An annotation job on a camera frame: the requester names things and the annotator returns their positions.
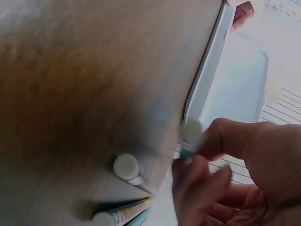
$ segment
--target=hand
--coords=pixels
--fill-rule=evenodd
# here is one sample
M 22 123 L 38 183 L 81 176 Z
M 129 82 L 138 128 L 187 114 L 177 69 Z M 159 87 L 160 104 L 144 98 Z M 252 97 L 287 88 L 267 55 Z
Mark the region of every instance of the hand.
M 237 5 L 231 28 L 231 32 L 236 32 L 254 16 L 255 10 L 252 3 L 246 0 L 227 0 L 227 3 Z
M 231 184 L 226 166 L 213 174 L 207 160 L 245 160 L 256 185 Z M 301 225 L 301 126 L 217 119 L 192 163 L 173 163 L 179 226 Z

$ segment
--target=plastic container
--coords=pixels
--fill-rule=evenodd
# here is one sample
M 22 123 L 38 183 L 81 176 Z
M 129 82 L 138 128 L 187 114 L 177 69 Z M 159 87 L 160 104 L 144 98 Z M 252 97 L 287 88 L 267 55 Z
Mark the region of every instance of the plastic container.
M 252 43 L 227 39 L 210 88 L 201 123 L 207 128 L 220 117 L 258 122 L 266 100 L 268 55 Z

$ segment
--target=white surface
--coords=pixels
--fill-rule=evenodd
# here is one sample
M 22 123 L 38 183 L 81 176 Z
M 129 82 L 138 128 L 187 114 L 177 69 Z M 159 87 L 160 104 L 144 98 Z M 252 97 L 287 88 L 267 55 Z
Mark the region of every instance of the white surface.
M 108 213 L 97 213 L 93 217 L 94 226 L 115 226 L 113 217 Z
M 133 180 L 139 175 L 140 167 L 134 156 L 121 154 L 115 159 L 113 170 L 121 179 Z

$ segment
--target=teal marker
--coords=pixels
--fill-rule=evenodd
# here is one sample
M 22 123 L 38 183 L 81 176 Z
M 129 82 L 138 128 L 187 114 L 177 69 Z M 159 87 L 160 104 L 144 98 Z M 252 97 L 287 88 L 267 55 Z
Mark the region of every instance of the teal marker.
M 202 124 L 199 120 L 190 119 L 182 125 L 181 130 L 180 159 L 187 161 L 193 157 L 198 146 L 200 146 L 203 141 Z
M 149 209 L 146 209 L 141 214 L 139 214 L 134 220 L 132 220 L 127 226 L 141 226 L 146 220 L 146 217 L 149 213 Z

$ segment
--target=wooden table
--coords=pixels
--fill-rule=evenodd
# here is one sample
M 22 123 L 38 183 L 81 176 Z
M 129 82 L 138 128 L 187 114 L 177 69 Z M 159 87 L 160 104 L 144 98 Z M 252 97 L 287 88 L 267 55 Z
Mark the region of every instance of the wooden table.
M 222 0 L 0 2 L 0 222 L 90 225 L 147 196 L 116 178 L 133 153 L 159 188 Z

